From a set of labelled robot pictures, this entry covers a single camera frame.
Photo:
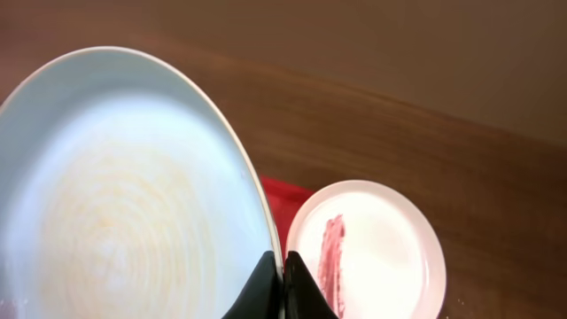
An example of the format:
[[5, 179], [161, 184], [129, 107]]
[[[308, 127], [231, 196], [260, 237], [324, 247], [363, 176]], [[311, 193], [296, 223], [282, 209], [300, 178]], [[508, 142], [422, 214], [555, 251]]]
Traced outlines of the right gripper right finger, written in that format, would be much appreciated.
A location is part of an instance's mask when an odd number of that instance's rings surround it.
[[289, 251], [284, 263], [286, 319], [338, 319], [312, 278], [299, 253]]

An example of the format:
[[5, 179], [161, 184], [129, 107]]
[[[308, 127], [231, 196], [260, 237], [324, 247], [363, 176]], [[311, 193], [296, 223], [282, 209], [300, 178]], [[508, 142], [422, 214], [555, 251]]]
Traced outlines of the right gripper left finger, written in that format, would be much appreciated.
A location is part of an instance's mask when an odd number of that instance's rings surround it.
[[264, 252], [236, 301], [222, 319], [277, 319], [281, 285], [276, 271], [274, 253]]

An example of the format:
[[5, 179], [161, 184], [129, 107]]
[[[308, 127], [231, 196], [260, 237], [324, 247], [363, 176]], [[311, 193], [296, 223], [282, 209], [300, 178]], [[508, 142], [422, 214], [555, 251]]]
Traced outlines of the red plastic tray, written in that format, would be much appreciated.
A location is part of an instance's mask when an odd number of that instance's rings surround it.
[[291, 223], [301, 206], [314, 192], [266, 176], [262, 176], [260, 181], [276, 222], [282, 252], [285, 253]]

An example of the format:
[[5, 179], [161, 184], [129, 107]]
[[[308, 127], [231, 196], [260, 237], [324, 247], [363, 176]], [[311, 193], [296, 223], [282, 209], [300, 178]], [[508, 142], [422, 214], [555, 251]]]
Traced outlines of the white plate top right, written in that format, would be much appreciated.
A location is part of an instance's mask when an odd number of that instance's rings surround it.
[[435, 318], [447, 273], [422, 212], [397, 191], [363, 180], [333, 183], [296, 213], [286, 248], [305, 262], [334, 315]]

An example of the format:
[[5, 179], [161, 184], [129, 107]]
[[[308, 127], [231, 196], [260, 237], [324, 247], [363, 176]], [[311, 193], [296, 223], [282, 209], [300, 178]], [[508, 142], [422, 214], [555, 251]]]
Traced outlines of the light blue plate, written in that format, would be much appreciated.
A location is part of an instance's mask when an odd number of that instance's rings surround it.
[[282, 287], [244, 146], [168, 63], [72, 51], [2, 104], [2, 317], [221, 318], [266, 251]]

